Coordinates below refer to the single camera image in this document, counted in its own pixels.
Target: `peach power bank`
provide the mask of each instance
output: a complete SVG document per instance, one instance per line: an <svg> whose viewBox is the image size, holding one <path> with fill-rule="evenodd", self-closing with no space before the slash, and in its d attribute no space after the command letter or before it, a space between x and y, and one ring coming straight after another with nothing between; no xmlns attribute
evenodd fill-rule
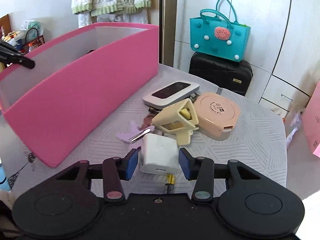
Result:
<svg viewBox="0 0 320 240"><path fill-rule="evenodd" d="M240 115L239 106L216 93L200 95L194 103L199 132L218 141L227 139Z"/></svg>

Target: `white charger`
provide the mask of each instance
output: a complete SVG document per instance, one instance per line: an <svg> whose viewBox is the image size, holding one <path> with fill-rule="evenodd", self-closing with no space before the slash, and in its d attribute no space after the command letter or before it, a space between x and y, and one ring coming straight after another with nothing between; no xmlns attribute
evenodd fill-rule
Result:
<svg viewBox="0 0 320 240"><path fill-rule="evenodd" d="M177 141L148 133L141 146L141 171L158 175L176 174L180 171Z"/></svg>

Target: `pink storage box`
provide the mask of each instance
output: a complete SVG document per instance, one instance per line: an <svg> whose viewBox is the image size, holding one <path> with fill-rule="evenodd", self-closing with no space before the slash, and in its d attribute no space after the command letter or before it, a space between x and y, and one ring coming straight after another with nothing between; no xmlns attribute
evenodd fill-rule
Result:
<svg viewBox="0 0 320 240"><path fill-rule="evenodd" d="M96 23L27 55L33 70L12 65L0 73L1 111L25 145L56 167L157 74L158 26Z"/></svg>
<svg viewBox="0 0 320 240"><path fill-rule="evenodd" d="M311 151L320 157L320 82L302 115L302 125Z"/></svg>

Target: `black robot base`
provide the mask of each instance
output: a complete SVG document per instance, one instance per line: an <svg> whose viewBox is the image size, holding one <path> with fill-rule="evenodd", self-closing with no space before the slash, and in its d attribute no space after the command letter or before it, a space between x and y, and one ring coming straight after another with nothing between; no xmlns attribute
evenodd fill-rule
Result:
<svg viewBox="0 0 320 240"><path fill-rule="evenodd" d="M215 164L181 148L179 162L186 179L196 179L191 199L187 194L125 199L120 180L131 179L136 149L102 164L79 161L16 200L18 239L298 239L304 206L291 191L237 160ZM90 191L92 179L103 179L103 198ZM225 179L220 197L213 197L214 179Z"/></svg>

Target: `bag handle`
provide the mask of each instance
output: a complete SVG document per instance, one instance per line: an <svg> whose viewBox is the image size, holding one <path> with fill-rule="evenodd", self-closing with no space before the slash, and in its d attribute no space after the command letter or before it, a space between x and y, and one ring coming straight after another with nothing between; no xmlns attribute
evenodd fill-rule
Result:
<svg viewBox="0 0 320 240"><path fill-rule="evenodd" d="M32 27L32 28L30 28L30 29L27 31L27 33L26 33L26 43L27 43L27 42L30 42L30 41L27 41L27 36L28 36L29 31L31 31L31 30L36 30L36 31L37 31L37 38L39 37L39 31L38 31L38 29L35 28L35 27Z"/></svg>
<svg viewBox="0 0 320 240"><path fill-rule="evenodd" d="M204 23L208 23L208 20L204 17L205 15L203 15L204 12L211 12L211 13L215 13L216 15L219 15L228 23L229 28L233 28L233 26L231 25L231 22L224 14L222 14L221 12L219 12L217 10L213 10L213 9L203 9L200 11L200 17Z"/></svg>
<svg viewBox="0 0 320 240"><path fill-rule="evenodd" d="M218 4L219 4L219 2L220 2L220 0L217 1L216 11L218 11ZM234 21L234 23L238 23L238 17L237 17L237 13L236 13L235 8L233 7L232 3L231 3L229 0L227 0L227 2L230 4L230 7L231 7L231 9L232 9L232 11L233 11L233 14L235 15L235 21Z"/></svg>

